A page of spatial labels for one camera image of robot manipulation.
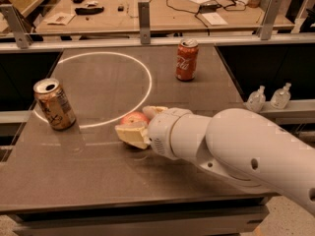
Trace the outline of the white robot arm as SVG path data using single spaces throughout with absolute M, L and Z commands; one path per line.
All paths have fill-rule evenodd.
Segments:
M 315 214 L 315 148 L 259 114 L 147 107 L 115 131 L 132 147 L 188 161 L 246 193 L 274 191 Z

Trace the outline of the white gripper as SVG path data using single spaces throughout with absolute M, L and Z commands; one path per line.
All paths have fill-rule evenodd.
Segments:
M 164 106 L 145 106 L 142 109 L 151 120 L 149 126 L 145 122 L 116 125 L 118 138 L 135 148 L 146 149 L 151 142 L 153 151 L 161 156 L 176 160 L 171 147 L 171 132 L 176 122 L 184 115 L 191 114 L 190 110 L 169 108 Z

